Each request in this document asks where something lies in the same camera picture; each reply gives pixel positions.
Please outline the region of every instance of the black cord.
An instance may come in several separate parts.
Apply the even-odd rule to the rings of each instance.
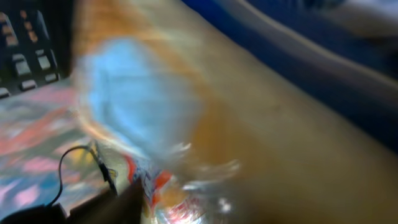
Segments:
[[[86,150],[86,151],[91,153],[91,155],[93,156],[95,162],[98,164],[99,169],[101,170],[101,173],[102,173],[102,175],[104,177],[104,181],[108,182],[109,183],[109,188],[115,193],[115,195],[117,194],[116,187],[115,187],[115,185],[113,183],[113,180],[112,180],[111,176],[109,175],[108,168],[106,168],[105,164],[95,155],[94,151],[88,146],[75,146],[75,147],[72,147],[72,148],[68,149],[62,155],[62,157],[60,159],[60,164],[58,166],[58,177],[60,179],[60,190],[58,191],[57,196],[55,196],[55,198],[47,205],[48,207],[51,207],[59,199],[59,197],[61,196],[62,191],[63,191],[62,175],[61,175],[61,166],[62,166],[63,158],[69,152],[72,152],[72,151],[75,151],[75,150],[78,150],[78,149],[84,149],[84,150]]]

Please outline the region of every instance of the black electronic device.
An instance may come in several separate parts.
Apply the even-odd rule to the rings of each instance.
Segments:
[[[0,98],[70,73],[73,1],[0,0]]]

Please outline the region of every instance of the white stripe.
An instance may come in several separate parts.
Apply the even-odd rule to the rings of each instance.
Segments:
[[[297,42],[300,42],[301,44],[305,45],[306,47],[313,50],[314,52],[321,54],[330,60],[341,63],[343,65],[346,65],[347,67],[351,67],[352,69],[355,69],[361,73],[364,73],[364,74],[368,75],[369,77],[371,77],[385,85],[389,85],[393,88],[398,88],[398,82],[396,80],[394,80],[393,78],[390,78],[390,77],[388,77],[382,73],[379,73],[371,68],[365,67],[356,62],[348,60],[347,58],[343,58],[343,57],[331,52],[330,50],[328,50],[322,46],[319,46],[318,44],[312,42],[311,40],[308,40],[306,37],[300,35],[296,31],[284,26],[283,24],[273,20],[273,18],[265,15],[264,13],[259,11],[257,8],[252,6],[250,3],[248,3],[246,0],[237,0],[237,1],[238,1],[238,3],[242,4],[246,9],[250,10],[258,18],[260,18],[267,24],[271,25],[273,28],[290,36],[291,38],[293,38]]]

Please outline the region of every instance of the black wire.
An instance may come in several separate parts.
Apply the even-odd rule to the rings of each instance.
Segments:
[[[62,191],[63,191],[63,183],[62,183],[62,175],[61,175],[61,166],[62,166],[63,158],[69,152],[72,152],[72,151],[75,151],[75,150],[78,150],[78,149],[84,149],[84,150],[86,150],[86,151],[91,153],[91,155],[93,156],[95,162],[98,164],[98,167],[101,169],[101,173],[102,173],[102,175],[104,177],[104,181],[108,181],[110,189],[115,193],[115,195],[117,194],[116,187],[115,187],[115,185],[113,183],[112,178],[109,175],[108,169],[106,168],[105,164],[100,159],[98,159],[98,157],[95,155],[94,151],[88,146],[75,146],[75,147],[72,147],[72,148],[68,149],[62,155],[62,157],[60,159],[60,163],[59,163],[59,166],[58,166],[58,178],[60,179],[60,190],[58,191],[57,196],[55,196],[55,198],[47,205],[48,207],[51,207],[59,199],[59,197],[61,196]]]

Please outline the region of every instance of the black cable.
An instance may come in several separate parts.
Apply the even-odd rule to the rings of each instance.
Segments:
[[[62,166],[63,158],[64,158],[69,152],[72,152],[72,151],[75,151],[75,150],[78,150],[78,149],[84,149],[84,150],[86,150],[86,151],[88,151],[88,152],[91,153],[91,155],[93,156],[95,162],[98,164],[99,169],[101,170],[101,173],[102,173],[102,175],[103,175],[103,177],[104,177],[104,181],[105,181],[105,182],[108,182],[108,183],[109,183],[109,188],[115,193],[115,195],[117,194],[117,192],[116,192],[116,187],[115,187],[115,185],[114,185],[114,183],[113,183],[113,180],[112,180],[111,176],[109,175],[108,169],[106,168],[105,164],[101,161],[101,159],[99,159],[99,158],[95,155],[95,152],[94,152],[90,147],[88,147],[88,146],[75,146],[75,147],[72,147],[72,148],[68,149],[68,150],[62,155],[62,157],[61,157],[61,159],[60,159],[60,163],[59,163],[59,166],[58,166],[58,177],[59,177],[59,179],[60,179],[60,190],[58,191],[57,196],[55,196],[55,198],[47,205],[48,207],[51,207],[51,206],[59,199],[59,197],[61,196],[62,191],[63,191],[62,175],[61,175],[61,166]]]

